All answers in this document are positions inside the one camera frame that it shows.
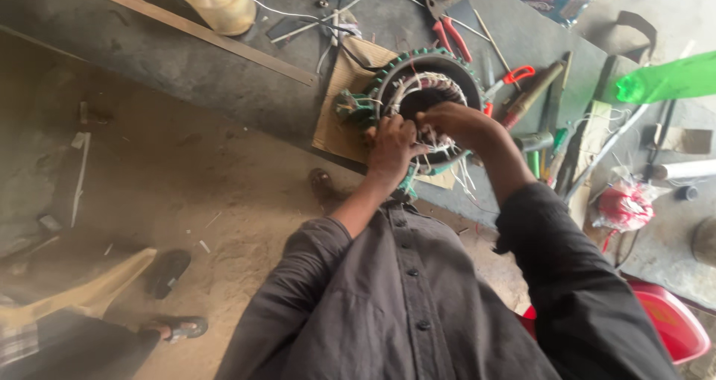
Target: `foot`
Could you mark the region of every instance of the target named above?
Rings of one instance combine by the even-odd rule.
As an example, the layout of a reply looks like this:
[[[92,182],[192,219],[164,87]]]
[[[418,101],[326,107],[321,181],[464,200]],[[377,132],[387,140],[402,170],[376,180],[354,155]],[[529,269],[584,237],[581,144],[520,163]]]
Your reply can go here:
[[[309,173],[311,191],[318,200],[318,204],[326,211],[326,206],[338,198],[338,192],[333,187],[333,180],[325,170],[315,168]]]
[[[202,317],[176,317],[149,321],[142,329],[156,330],[161,339],[175,343],[180,339],[202,336],[208,329],[208,323]]]

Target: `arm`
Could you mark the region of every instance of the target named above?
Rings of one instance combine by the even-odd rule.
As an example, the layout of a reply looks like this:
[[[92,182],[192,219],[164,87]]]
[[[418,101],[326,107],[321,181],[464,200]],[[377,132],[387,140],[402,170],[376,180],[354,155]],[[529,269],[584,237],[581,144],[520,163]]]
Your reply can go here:
[[[427,149],[415,144],[417,129],[411,120],[399,114],[383,117],[378,127],[366,131],[372,151],[368,157],[368,174],[358,189],[331,216],[339,220],[354,238],[365,229],[368,221],[407,173],[407,166],[416,155]]]
[[[500,205],[497,252],[512,251],[537,311],[540,347],[565,379],[677,379],[629,286],[536,183],[507,131],[477,110],[441,103],[418,118],[482,157]]]
[[[425,151],[417,131],[402,117],[383,118],[367,132],[374,144],[363,183],[331,217],[310,220],[286,241],[279,264],[241,316],[217,379],[272,378],[286,346],[299,334],[321,300],[353,238],[407,173],[410,159]]]

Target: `red wire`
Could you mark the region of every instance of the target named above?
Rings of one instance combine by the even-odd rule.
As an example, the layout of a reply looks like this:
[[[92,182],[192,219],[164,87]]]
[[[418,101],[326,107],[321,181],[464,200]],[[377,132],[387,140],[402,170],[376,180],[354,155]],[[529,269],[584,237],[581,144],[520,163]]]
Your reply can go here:
[[[602,254],[604,254],[604,252],[606,251],[606,246],[609,245],[609,240],[612,238],[612,235],[614,233],[617,233],[618,231],[619,230],[617,229],[612,229],[612,231],[609,232],[609,234],[606,236],[606,239],[604,239],[604,246],[602,246]]]
[[[412,67],[412,72],[417,75],[417,71],[415,70],[415,64],[412,63],[412,53],[408,52],[407,55],[410,56],[410,66]]]

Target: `plastic bag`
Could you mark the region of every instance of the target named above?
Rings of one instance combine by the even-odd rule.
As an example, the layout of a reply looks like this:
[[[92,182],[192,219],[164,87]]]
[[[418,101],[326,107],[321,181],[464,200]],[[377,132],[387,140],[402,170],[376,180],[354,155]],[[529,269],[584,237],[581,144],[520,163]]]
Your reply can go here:
[[[620,232],[641,229],[654,216],[651,202],[668,191],[640,182],[633,176],[622,177],[599,196],[592,226],[610,227]]]

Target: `wire cutter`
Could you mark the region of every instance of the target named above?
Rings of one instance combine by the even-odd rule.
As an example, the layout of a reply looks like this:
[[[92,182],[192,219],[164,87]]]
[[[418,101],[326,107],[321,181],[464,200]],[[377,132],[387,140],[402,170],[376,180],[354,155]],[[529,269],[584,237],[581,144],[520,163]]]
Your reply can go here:
[[[535,69],[532,68],[530,65],[523,65],[522,67],[516,68],[509,73],[507,73],[502,79],[495,82],[490,86],[490,89],[488,89],[485,92],[485,114],[488,117],[492,117],[493,112],[493,100],[495,99],[495,94],[497,91],[500,90],[505,84],[515,83],[519,81],[522,78],[531,77],[535,74]],[[489,63],[488,61],[488,78],[490,79],[490,83],[492,83],[495,78],[494,74],[492,72],[492,63]]]
[[[462,53],[462,59],[471,63],[472,56],[470,55],[470,51],[468,51],[468,46],[465,44],[462,36],[460,36],[460,33],[452,26],[452,18],[444,14],[444,8],[438,6],[435,0],[425,0],[425,6],[430,10],[430,13],[433,14],[433,18],[435,18],[433,31],[437,33],[437,38],[443,44],[443,47],[452,53],[450,42],[448,42],[448,37],[445,35],[445,31],[447,30],[447,33],[449,33],[452,39],[458,44],[458,48]]]

